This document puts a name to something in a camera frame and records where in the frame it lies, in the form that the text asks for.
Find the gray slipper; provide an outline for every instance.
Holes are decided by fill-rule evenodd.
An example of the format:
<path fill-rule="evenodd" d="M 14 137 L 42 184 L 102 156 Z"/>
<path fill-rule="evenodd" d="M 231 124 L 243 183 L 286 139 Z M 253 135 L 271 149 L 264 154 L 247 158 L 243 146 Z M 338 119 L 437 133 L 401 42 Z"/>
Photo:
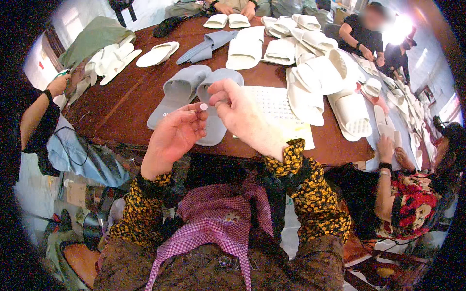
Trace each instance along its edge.
<path fill-rule="evenodd" d="M 212 72 L 212 74 L 210 74 L 199 85 L 197 89 L 197 95 L 201 102 L 209 104 L 209 99 L 212 95 L 207 93 L 207 89 L 210 87 L 210 85 L 212 85 L 212 83 L 225 78 L 232 79 L 240 86 L 244 85 L 244 79 L 240 73 L 230 69 L 218 69 Z M 226 133 L 226 127 L 223 125 L 222 120 L 219 118 L 217 109 L 215 107 L 209 106 L 209 108 L 207 108 L 207 112 L 209 113 L 206 126 L 207 136 L 198 140 L 196 144 L 211 147 L 219 144 L 222 141 Z"/>
<path fill-rule="evenodd" d="M 147 127 L 154 129 L 164 116 L 191 103 L 196 97 L 196 88 L 211 72 L 204 65 L 192 65 L 179 70 L 164 84 L 165 97 L 147 120 Z"/>

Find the black shirt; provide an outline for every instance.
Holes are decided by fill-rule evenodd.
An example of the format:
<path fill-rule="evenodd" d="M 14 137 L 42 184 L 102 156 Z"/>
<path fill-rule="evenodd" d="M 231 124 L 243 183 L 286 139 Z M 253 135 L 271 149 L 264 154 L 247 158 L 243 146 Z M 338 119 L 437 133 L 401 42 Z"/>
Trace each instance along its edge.
<path fill-rule="evenodd" d="M 384 51 L 384 46 L 382 43 L 382 34 L 378 31 L 364 28 L 362 23 L 359 20 L 358 15 L 352 14 L 346 17 L 344 23 L 348 24 L 353 29 L 350 35 L 354 37 L 355 40 L 357 40 L 358 42 L 363 44 L 365 47 L 367 47 L 370 51 L 372 52 L 374 51 L 383 52 Z M 363 55 L 361 51 L 350 46 L 344 40 L 340 41 L 339 48 L 341 48 L 344 51 L 347 51 L 350 54 Z"/>
<path fill-rule="evenodd" d="M 389 43 L 385 48 L 385 66 L 379 68 L 379 70 L 388 77 L 393 78 L 393 70 L 391 70 L 390 67 L 393 67 L 395 70 L 403 67 L 406 83 L 410 84 L 408 55 L 406 52 L 404 55 L 401 55 L 400 45 L 393 45 Z"/>

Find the yellow floral sleeve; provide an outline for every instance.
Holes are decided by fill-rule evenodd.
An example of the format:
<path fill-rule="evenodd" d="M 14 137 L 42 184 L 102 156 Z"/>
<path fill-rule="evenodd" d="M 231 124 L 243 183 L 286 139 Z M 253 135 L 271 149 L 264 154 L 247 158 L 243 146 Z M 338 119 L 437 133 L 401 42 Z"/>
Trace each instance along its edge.
<path fill-rule="evenodd" d="M 146 198 L 148 188 L 170 185 L 171 174 L 163 174 L 154 181 L 145 180 L 139 174 L 131 182 L 131 190 L 125 196 L 123 218 L 110 227 L 110 238 L 129 240 L 141 247 L 154 247 L 163 242 L 160 234 L 162 225 L 162 198 Z"/>
<path fill-rule="evenodd" d="M 296 174 L 303 165 L 305 141 L 291 140 L 283 152 L 283 163 L 272 157 L 265 157 L 266 167 L 278 177 Z M 295 212 L 301 222 L 298 230 L 300 243 L 332 235 L 341 237 L 343 243 L 350 233 L 350 216 L 338 208 L 336 193 L 333 192 L 323 177 L 321 164 L 309 158 L 311 175 L 301 183 L 301 187 L 289 193 L 295 203 Z"/>

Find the green fabric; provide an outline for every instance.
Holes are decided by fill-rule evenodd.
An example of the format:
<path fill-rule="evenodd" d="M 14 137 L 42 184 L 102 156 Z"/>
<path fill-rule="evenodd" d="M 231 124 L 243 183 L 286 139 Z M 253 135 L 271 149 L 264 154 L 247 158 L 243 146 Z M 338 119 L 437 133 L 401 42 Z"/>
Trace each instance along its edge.
<path fill-rule="evenodd" d="M 122 41 L 134 32 L 124 28 L 112 18 L 97 16 L 84 28 L 58 61 L 65 68 L 76 68 L 83 60 L 101 48 Z"/>
<path fill-rule="evenodd" d="M 68 290 L 87 290 L 88 288 L 86 285 L 81 282 L 60 252 L 60 244 L 68 240 L 82 240 L 82 237 L 72 230 L 68 232 L 51 233 L 47 240 L 46 258 L 54 267 L 55 278 L 65 283 Z"/>

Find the face mask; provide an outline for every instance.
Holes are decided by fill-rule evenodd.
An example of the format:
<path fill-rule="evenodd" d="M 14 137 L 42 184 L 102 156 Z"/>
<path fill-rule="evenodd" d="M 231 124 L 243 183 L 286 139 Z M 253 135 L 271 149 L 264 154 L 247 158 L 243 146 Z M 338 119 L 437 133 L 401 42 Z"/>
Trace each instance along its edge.
<path fill-rule="evenodd" d="M 403 48 L 407 51 L 411 49 L 411 45 L 407 41 L 403 41 L 402 45 L 403 45 Z"/>

